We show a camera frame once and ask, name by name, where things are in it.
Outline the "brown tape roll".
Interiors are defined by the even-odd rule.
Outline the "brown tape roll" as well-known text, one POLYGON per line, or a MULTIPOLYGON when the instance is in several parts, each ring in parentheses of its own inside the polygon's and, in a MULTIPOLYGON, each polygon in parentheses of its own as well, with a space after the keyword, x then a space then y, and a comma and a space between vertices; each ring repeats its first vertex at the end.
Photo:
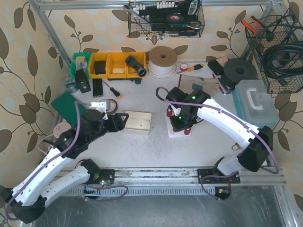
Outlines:
POLYGON ((106 113, 111 115, 115 114, 118 110, 118 103, 114 99, 107 99, 106 100, 106 113))

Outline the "red large spring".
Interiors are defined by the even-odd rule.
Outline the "red large spring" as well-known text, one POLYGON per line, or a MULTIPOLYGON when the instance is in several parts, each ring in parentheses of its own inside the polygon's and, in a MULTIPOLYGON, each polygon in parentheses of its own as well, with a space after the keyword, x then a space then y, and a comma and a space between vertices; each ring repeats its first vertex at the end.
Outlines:
POLYGON ((166 110, 166 116, 167 116, 167 117, 171 117, 171 116, 172 116, 172 110, 171 110, 171 109, 168 108, 168 109, 166 110))
POLYGON ((190 135, 190 133, 191 133, 191 128, 187 128, 187 129, 184 130, 184 134, 186 136, 190 135))

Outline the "white parts tray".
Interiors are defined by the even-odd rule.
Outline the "white parts tray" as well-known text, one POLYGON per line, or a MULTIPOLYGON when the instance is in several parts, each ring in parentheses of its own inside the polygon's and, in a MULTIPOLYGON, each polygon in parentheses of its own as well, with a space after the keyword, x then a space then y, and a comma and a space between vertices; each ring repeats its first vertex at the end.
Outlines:
POLYGON ((148 135, 150 131, 151 113, 137 112, 137 111, 126 111, 129 115, 124 131, 127 133, 137 135, 148 135))

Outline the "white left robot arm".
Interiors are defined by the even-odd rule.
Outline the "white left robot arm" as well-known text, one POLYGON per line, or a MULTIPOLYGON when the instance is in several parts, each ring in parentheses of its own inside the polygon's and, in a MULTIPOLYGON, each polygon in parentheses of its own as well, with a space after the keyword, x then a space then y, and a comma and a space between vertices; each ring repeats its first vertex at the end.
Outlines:
POLYGON ((75 126, 59 136, 47 156, 22 183, 14 188, 1 186, 0 201, 14 214, 11 220, 31 223, 69 189, 81 184, 113 182, 114 174, 101 170, 92 159, 83 160, 72 172, 54 180, 68 163, 88 149, 90 143, 106 133, 123 130, 129 118, 127 113, 109 115, 107 119, 103 116, 97 110, 77 115, 75 126))

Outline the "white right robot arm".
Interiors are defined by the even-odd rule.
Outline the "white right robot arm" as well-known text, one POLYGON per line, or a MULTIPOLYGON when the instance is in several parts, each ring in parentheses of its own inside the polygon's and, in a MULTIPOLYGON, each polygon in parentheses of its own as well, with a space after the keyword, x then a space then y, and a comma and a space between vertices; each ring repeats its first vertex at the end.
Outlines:
POLYGON ((268 126, 250 124, 220 106, 206 92, 196 89, 190 94, 174 87, 167 92, 164 102, 173 112, 170 122, 175 132, 191 129, 197 119, 208 121, 231 138, 242 151, 222 157, 214 165, 217 174, 231 175, 240 170, 257 172, 263 169, 268 156, 273 156, 273 131, 268 126))

